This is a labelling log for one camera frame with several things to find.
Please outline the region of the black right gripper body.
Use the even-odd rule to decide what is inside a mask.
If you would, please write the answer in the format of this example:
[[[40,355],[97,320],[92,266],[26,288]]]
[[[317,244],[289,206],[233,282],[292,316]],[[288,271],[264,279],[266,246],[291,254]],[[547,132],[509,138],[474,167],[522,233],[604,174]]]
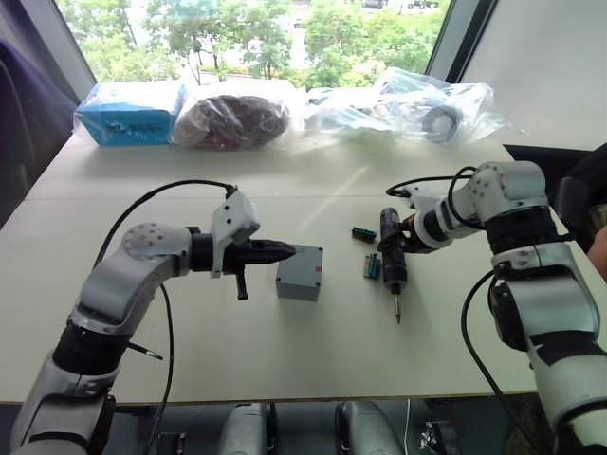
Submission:
[[[406,245],[404,247],[405,252],[413,253],[413,254],[423,254],[426,250],[426,245],[419,238],[416,230],[414,232],[403,232],[401,231],[402,236],[406,239]]]

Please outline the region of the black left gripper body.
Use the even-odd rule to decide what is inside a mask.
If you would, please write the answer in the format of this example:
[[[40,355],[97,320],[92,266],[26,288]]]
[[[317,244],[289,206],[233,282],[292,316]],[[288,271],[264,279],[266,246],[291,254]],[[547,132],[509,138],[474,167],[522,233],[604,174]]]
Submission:
[[[238,300],[248,299],[245,274],[246,267],[252,264],[252,258],[252,241],[231,244],[224,251],[222,272],[235,277]]]

